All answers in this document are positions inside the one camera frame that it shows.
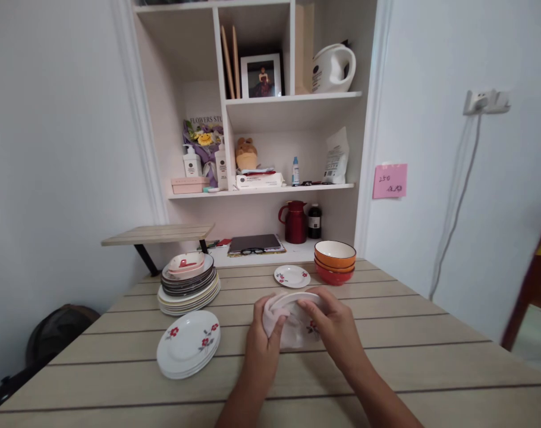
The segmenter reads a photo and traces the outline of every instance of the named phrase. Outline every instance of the eyeglasses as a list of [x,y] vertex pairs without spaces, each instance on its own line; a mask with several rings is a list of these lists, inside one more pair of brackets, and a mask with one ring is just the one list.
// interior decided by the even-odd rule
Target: eyeglasses
[[248,256],[249,254],[263,254],[265,251],[262,248],[245,248],[241,250],[243,256]]

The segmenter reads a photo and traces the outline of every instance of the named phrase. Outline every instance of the dark bottle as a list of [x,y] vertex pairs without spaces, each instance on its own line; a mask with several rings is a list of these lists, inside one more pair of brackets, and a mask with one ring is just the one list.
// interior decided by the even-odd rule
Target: dark bottle
[[308,210],[308,237],[310,239],[319,239],[322,236],[320,217],[322,217],[322,210],[318,208],[318,204],[312,204]]

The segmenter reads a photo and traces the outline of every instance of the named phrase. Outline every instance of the picture frame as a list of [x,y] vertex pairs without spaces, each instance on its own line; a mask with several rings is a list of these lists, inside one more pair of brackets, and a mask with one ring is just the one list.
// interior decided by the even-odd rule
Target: picture frame
[[280,53],[241,57],[242,98],[284,95],[282,75]]

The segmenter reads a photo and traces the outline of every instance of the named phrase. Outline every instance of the white lotion bottle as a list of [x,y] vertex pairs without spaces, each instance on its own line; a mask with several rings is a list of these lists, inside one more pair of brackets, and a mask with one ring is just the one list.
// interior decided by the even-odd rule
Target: white lotion bottle
[[215,163],[217,164],[217,187],[221,190],[227,190],[227,160],[225,159],[225,143],[219,145],[219,150],[215,152]]
[[183,155],[183,165],[185,167],[186,177],[201,177],[199,172],[199,165],[201,165],[201,158],[193,149],[190,144],[184,144],[187,146],[187,154]]

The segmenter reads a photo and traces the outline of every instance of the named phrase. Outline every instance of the plush bear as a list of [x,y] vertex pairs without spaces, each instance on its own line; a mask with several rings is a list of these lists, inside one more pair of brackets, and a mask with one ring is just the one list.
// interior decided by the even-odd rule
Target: plush bear
[[235,158],[239,169],[257,169],[259,165],[258,152],[253,145],[253,139],[247,138],[245,140],[244,138],[239,138]]

